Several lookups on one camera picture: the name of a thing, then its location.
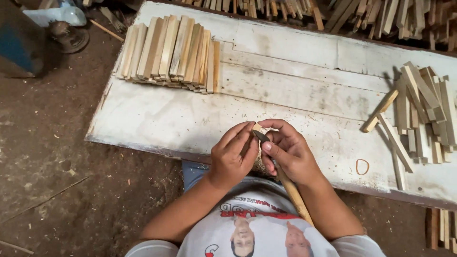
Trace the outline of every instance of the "wooden knife handle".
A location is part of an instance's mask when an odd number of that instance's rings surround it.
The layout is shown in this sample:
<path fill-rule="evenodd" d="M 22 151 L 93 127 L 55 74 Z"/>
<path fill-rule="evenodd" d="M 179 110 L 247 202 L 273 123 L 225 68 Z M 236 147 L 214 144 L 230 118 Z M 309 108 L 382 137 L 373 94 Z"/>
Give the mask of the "wooden knife handle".
<path fill-rule="evenodd" d="M 311 219 L 311 216 L 309 215 L 308 209 L 306 208 L 306 205 L 302 199 L 302 196 L 298 192 L 297 187 L 295 186 L 293 181 L 290 180 L 290 178 L 286 175 L 286 173 L 281 168 L 281 166 L 279 164 L 277 164 L 276 162 L 275 162 L 275 168 L 276 168 L 276 171 L 278 172 L 278 178 L 281 181 L 282 185 L 284 186 L 287 194 L 289 195 L 289 198 L 292 201 L 292 204 L 295 207 L 296 211 L 298 212 L 298 215 L 314 227 L 313 220 Z"/>

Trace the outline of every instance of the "white t-shirt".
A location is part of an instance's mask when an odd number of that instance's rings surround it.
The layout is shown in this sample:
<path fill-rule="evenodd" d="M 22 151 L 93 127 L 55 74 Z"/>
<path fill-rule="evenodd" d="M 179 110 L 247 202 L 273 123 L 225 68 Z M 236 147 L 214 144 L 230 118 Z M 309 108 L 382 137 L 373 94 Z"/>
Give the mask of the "white t-shirt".
<path fill-rule="evenodd" d="M 384 257 L 368 236 L 328 242 L 297 217 L 283 187 L 246 177 L 186 235 L 180 248 L 150 240 L 126 257 Z"/>

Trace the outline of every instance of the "white painted table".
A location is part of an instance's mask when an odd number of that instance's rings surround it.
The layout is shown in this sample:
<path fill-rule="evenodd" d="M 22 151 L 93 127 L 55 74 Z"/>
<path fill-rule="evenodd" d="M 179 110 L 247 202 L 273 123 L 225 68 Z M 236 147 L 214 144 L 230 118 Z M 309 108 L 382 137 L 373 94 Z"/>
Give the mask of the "white painted table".
<path fill-rule="evenodd" d="M 220 95 L 134 84 L 112 76 L 87 141 L 204 163 L 214 144 L 242 121 L 282 118 L 308 141 L 336 188 L 457 209 L 454 163 L 415 166 L 409 190 L 397 190 L 387 135 L 360 127 L 392 88 L 407 61 L 450 75 L 457 59 L 365 41 L 231 18 L 172 4 L 145 2 L 135 24 L 187 15 L 221 41 Z M 393 121 L 393 108 L 386 112 Z M 370 164 L 356 173 L 356 160 Z M 359 170 L 365 170 L 359 162 Z"/>

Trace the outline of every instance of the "dirt floor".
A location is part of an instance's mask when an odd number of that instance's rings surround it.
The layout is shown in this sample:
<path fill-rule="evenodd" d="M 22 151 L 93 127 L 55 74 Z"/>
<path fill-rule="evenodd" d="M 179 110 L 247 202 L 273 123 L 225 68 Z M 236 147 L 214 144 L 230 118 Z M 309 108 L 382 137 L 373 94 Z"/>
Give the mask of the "dirt floor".
<path fill-rule="evenodd" d="M 88 46 L 53 55 L 43 78 L 0 78 L 0 240 L 35 256 L 123 256 L 183 190 L 180 161 L 83 141 L 121 47 L 88 29 Z M 338 193 L 387 256 L 452 255 L 425 248 L 425 208 Z"/>

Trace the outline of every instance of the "person's right hand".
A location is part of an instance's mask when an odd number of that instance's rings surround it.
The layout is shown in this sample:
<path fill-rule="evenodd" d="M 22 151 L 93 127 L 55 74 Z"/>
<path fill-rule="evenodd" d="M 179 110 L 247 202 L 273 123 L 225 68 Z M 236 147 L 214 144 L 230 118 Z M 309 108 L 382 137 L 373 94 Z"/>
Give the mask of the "person's right hand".
<path fill-rule="evenodd" d="M 268 131 L 265 135 L 271 142 L 262 144 L 262 162 L 270 174 L 277 175 L 271 157 L 295 183 L 309 185 L 323 176 L 305 138 L 292 125 L 282 119 L 266 119 L 258 124 L 279 130 Z"/>

